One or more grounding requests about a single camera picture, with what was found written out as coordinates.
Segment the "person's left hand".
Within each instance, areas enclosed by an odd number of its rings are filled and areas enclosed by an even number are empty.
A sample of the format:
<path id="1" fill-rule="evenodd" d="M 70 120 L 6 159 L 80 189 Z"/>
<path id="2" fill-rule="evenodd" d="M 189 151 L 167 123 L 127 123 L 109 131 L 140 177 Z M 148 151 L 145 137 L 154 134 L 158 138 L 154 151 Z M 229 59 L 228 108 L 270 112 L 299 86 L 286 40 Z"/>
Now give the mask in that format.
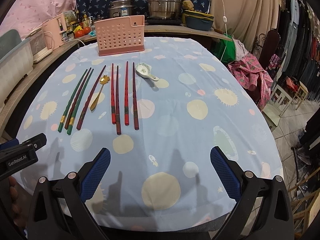
<path id="1" fill-rule="evenodd" d="M 11 211 L 14 224 L 19 227 L 21 230 L 24 230 L 26 227 L 26 221 L 22 217 L 22 208 L 19 206 L 17 200 L 19 198 L 18 193 L 18 183 L 16 179 L 12 176 L 9 177 L 9 193 L 11 198 Z"/>

